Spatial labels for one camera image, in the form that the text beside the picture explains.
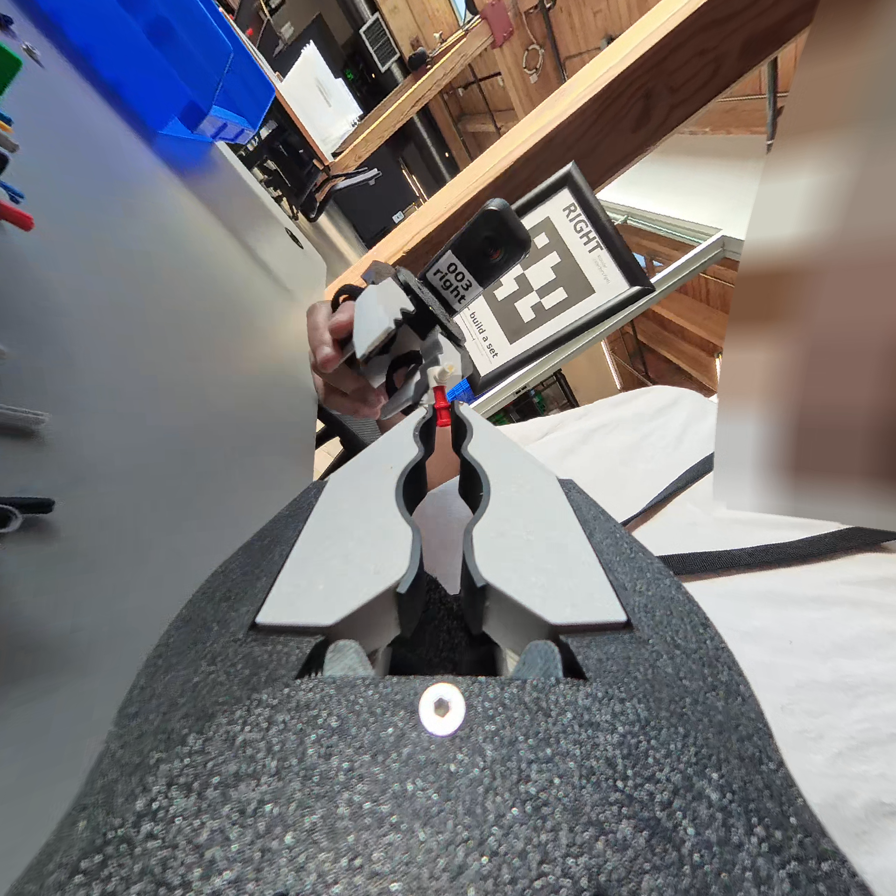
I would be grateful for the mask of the white wall vent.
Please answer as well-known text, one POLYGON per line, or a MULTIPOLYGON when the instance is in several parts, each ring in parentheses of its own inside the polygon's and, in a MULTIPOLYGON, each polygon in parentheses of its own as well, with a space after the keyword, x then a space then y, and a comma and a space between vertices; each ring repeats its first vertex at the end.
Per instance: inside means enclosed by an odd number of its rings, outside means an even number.
POLYGON ((399 49, 379 13, 373 14, 361 26, 358 34, 380 72, 390 71, 399 61, 399 49))

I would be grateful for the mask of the blue plastic bin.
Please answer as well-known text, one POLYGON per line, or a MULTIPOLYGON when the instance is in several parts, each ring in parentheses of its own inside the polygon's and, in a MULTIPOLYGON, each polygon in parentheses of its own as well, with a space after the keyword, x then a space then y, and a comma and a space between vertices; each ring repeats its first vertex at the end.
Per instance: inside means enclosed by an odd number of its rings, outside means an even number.
POLYGON ((275 99, 211 1, 24 2, 74 65, 147 133, 246 144, 275 99))

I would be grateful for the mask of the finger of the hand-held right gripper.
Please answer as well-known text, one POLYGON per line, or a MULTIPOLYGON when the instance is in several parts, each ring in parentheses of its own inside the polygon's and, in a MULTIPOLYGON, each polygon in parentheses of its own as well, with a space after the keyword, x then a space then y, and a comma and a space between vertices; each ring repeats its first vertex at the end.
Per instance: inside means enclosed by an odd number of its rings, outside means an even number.
POLYGON ((354 305, 352 346, 358 364, 422 346, 422 338, 408 324, 417 309, 402 286, 365 286, 354 305))
POLYGON ((437 343, 422 343, 415 349, 391 348, 360 354, 360 373, 369 384, 382 388, 386 402, 379 420, 409 413, 419 406, 428 391, 428 372, 438 361, 437 343))

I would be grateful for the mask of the metal frame rail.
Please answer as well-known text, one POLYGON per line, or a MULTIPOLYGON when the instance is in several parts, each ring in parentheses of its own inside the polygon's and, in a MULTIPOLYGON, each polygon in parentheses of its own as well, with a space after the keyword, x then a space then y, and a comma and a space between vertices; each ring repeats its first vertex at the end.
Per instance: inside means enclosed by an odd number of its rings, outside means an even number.
POLYGON ((503 380, 490 391, 479 396, 473 403, 475 409, 483 417, 499 411, 505 405, 528 391, 531 387, 554 375, 564 364, 572 361, 579 354, 593 345, 605 340, 612 333, 620 330, 648 308, 661 299, 669 296, 694 276, 703 273, 712 264, 723 260, 737 261, 741 259, 745 240, 729 234, 718 232, 711 238, 701 242, 677 261, 667 265, 652 278, 655 289, 647 297, 629 304, 611 315, 606 321, 592 326, 584 333, 567 340, 558 349, 536 362, 525 366, 521 372, 503 380))

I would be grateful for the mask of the red and white toy brick model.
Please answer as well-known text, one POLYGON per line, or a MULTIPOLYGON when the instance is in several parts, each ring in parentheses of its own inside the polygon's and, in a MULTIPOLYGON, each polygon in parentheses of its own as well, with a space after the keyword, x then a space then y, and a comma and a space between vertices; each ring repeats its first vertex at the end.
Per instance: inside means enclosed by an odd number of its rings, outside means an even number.
POLYGON ((463 379, 461 362, 442 362, 429 368, 428 395, 431 397, 438 428, 449 428, 452 425, 451 395, 463 379))

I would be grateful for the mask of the wooden counter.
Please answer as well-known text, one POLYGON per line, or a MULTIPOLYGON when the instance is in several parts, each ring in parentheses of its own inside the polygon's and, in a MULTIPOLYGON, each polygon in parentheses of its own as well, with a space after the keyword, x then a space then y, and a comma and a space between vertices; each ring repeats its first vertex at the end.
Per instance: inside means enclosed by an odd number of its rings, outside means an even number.
POLYGON ((366 115, 337 148, 327 165, 332 177, 351 174, 441 92, 461 70, 488 49, 497 49, 511 38, 512 21, 500 24, 476 16, 434 52, 416 73, 366 115))

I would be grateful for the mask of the white board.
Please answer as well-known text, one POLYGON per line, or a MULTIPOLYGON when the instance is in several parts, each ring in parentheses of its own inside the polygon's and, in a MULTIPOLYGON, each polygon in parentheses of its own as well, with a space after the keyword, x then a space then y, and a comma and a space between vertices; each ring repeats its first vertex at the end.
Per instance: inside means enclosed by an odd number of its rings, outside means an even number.
POLYGON ((280 89, 329 159, 364 117, 350 88, 330 72, 314 42, 302 49, 280 89))

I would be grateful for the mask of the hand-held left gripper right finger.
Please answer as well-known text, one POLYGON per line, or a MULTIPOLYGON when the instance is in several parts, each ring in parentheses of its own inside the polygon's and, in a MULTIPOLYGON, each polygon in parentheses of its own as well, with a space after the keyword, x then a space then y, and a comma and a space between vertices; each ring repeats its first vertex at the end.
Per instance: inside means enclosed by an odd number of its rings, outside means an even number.
POLYGON ((565 487, 467 404, 453 405, 452 443, 469 511, 457 599, 476 664, 509 678, 587 677, 565 637, 620 632, 629 616, 565 487))

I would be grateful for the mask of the wooden beam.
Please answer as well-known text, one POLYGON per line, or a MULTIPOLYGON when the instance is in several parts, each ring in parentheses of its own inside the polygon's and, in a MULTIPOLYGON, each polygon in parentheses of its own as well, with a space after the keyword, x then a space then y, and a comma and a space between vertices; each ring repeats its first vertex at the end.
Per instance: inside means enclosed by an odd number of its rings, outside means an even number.
POLYGON ((658 3, 324 289, 376 261, 420 271, 490 198, 576 162, 601 189, 810 26, 815 1, 658 3))

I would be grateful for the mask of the black office chair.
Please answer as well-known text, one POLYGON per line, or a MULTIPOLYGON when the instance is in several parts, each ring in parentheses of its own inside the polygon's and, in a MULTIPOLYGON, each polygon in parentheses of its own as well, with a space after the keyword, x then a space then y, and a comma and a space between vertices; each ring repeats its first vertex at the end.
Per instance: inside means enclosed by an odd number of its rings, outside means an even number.
POLYGON ((368 166, 346 174, 328 175, 319 185, 309 188, 298 205, 298 211, 309 223, 315 223, 326 211, 330 200, 338 193, 357 186, 374 185, 381 175, 380 169, 368 166))

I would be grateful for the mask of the person's right forearm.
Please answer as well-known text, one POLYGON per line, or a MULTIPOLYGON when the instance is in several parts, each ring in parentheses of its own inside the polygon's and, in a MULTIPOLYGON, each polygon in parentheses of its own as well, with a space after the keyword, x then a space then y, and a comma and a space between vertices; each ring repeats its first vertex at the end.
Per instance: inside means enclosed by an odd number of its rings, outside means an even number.
POLYGON ((450 427, 437 427, 434 448, 427 459, 427 490, 450 482, 460 473, 461 460, 454 451, 453 433, 450 427))

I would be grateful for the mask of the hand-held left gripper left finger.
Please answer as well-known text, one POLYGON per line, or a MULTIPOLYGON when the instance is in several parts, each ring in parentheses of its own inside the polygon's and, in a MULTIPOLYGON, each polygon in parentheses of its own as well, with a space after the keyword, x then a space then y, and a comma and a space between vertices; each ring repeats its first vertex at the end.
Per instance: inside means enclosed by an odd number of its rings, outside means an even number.
POLYGON ((430 454, 431 411, 417 409, 308 488, 313 507, 254 625, 346 642, 331 667, 354 654, 387 676, 393 643, 414 633, 427 600, 413 512, 427 494, 430 454))

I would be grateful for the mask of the person's right hand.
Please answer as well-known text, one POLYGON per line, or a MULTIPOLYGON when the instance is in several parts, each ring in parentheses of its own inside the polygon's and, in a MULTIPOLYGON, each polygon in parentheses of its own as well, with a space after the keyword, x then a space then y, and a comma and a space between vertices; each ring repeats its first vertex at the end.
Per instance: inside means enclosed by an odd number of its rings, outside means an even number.
POLYGON ((308 307, 307 333, 312 381, 320 404, 330 411, 360 420, 379 420, 386 402, 383 387, 371 386, 342 361, 343 346, 353 335, 355 302, 337 311, 319 301, 308 307))

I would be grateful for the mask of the heap of toy bricks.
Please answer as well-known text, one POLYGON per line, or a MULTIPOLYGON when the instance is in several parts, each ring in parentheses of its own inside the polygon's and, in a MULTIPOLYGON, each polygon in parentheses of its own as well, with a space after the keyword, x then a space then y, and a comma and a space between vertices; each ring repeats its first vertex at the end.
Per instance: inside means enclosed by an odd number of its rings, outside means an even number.
MULTIPOLYGON (((23 67, 21 58, 11 49, 1 46, 1 98, 13 85, 23 67)), ((33 216, 23 209, 24 194, 5 180, 12 156, 20 149, 14 139, 13 120, 3 111, 1 115, 1 220, 23 232, 35 228, 33 216)))

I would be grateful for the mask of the person's white shirt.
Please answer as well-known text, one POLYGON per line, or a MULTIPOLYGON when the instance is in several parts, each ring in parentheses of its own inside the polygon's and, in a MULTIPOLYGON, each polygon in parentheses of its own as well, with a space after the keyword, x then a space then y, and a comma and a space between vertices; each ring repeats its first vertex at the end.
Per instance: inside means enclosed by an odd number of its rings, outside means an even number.
MULTIPOLYGON (((560 476, 617 519, 711 447, 716 405, 697 392, 656 386, 555 416, 506 426, 560 476)), ((724 636, 813 811, 874 894, 894 894, 894 546, 867 554, 749 574, 696 577, 686 588, 724 636)), ((782 828, 744 823, 714 834, 702 805, 674 800, 684 761, 642 742, 637 756, 658 773, 651 812, 627 785, 592 803, 584 785, 581 838, 559 848, 525 846, 499 833, 458 859, 432 894, 789 893, 800 872, 768 856, 782 828)))

